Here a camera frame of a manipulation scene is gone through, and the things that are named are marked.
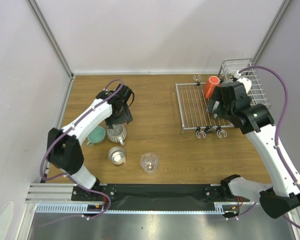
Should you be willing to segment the orange mug white inside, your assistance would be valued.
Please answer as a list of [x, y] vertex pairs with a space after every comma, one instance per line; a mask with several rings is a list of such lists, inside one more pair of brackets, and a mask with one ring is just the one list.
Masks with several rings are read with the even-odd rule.
[[217, 76], [210, 76], [203, 88], [203, 95], [206, 99], [213, 94], [215, 87], [220, 85], [220, 79]]

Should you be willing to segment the white ribbed ceramic mug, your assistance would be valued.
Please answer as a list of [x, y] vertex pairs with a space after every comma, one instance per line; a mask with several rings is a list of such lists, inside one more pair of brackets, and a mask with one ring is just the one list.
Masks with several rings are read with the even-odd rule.
[[113, 128], [107, 129], [107, 138], [113, 142], [125, 145], [125, 139], [127, 138], [127, 130], [123, 124], [114, 125]]

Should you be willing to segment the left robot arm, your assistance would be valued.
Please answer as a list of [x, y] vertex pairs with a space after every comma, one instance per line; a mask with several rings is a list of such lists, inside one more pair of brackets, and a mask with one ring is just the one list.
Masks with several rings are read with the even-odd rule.
[[85, 167], [81, 146], [102, 122], [105, 122], [109, 130], [129, 124], [133, 117], [128, 101], [134, 96], [134, 92], [123, 83], [115, 90], [104, 88], [75, 120], [61, 129], [52, 128], [48, 132], [47, 150], [43, 160], [62, 170], [82, 186], [82, 194], [88, 200], [99, 197], [100, 181]]

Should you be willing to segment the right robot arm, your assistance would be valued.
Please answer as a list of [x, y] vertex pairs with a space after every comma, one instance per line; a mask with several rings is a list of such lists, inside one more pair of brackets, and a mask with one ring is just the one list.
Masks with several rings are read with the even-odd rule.
[[207, 111], [241, 130], [260, 155], [271, 184], [233, 174], [221, 180], [220, 195], [225, 201], [244, 197], [256, 202], [268, 216], [277, 219], [300, 206], [300, 174], [281, 143], [279, 126], [269, 109], [261, 103], [252, 105], [248, 90], [238, 80], [216, 86]]

